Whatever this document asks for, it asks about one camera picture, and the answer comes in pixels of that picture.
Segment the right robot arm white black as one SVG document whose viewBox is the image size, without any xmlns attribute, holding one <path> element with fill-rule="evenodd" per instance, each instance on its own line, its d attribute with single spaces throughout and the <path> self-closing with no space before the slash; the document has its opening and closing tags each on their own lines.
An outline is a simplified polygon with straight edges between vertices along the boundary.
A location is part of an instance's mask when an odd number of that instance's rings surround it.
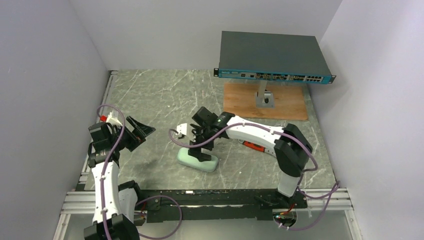
<svg viewBox="0 0 424 240">
<path fill-rule="evenodd" d="M 282 176 L 277 191 L 292 197 L 301 181 L 305 166 L 313 147 L 294 124 L 285 127 L 269 126 L 246 120 L 238 115 L 223 111 L 220 115 L 201 107 L 192 117 L 194 123 L 190 133 L 194 138 L 190 146 L 212 150 L 216 138 L 236 139 L 272 150 Z"/>
</svg>

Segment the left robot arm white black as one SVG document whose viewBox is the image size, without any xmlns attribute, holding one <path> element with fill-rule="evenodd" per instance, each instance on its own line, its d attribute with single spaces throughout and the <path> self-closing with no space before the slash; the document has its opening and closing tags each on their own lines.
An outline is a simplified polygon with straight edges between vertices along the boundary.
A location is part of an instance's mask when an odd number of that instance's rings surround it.
<svg viewBox="0 0 424 240">
<path fill-rule="evenodd" d="M 86 240 L 137 240 L 134 224 L 136 203 L 141 189 L 134 181 L 120 184 L 120 151 L 130 152 L 146 141 L 156 129 L 128 116 L 127 129 L 117 118 L 108 116 L 88 128 L 92 142 L 88 146 L 88 166 L 95 185 L 95 209 L 91 226 L 83 230 Z"/>
</svg>

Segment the mint green umbrella case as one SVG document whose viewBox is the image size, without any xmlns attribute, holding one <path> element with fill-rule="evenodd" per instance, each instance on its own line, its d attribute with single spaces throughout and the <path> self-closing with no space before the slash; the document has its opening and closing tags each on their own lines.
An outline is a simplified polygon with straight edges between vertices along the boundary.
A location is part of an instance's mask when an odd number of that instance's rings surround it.
<svg viewBox="0 0 424 240">
<path fill-rule="evenodd" d="M 176 157 L 179 164 L 184 165 L 186 167 L 191 167 L 200 171 L 208 172 L 208 173 L 213 172 L 216 169 L 219 162 L 219 159 L 214 155 L 210 156 L 211 160 L 201 162 L 194 156 L 190 156 L 189 149 L 185 147 L 182 147 L 178 151 Z"/>
</svg>

